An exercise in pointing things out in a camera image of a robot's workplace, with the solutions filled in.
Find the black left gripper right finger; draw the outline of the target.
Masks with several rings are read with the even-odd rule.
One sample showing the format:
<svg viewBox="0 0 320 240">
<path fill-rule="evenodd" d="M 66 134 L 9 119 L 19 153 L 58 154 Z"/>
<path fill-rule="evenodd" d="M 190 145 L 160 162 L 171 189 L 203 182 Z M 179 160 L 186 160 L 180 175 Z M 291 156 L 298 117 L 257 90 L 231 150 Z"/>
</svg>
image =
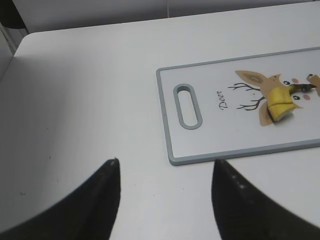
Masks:
<svg viewBox="0 0 320 240">
<path fill-rule="evenodd" d="M 318 240 L 320 229 L 276 203 L 225 160 L 214 162 L 211 201 L 223 240 Z"/>
</svg>

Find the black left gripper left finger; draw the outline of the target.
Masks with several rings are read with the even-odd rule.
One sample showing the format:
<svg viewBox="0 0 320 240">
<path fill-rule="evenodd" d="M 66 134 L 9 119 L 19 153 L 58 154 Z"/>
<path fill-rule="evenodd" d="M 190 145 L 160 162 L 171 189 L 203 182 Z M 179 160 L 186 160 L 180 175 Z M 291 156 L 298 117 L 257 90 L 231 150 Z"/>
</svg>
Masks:
<svg viewBox="0 0 320 240">
<path fill-rule="evenodd" d="M 120 163 L 101 165 L 82 185 L 37 216 L 1 232 L 2 240 L 108 240 L 121 199 Z"/>
</svg>

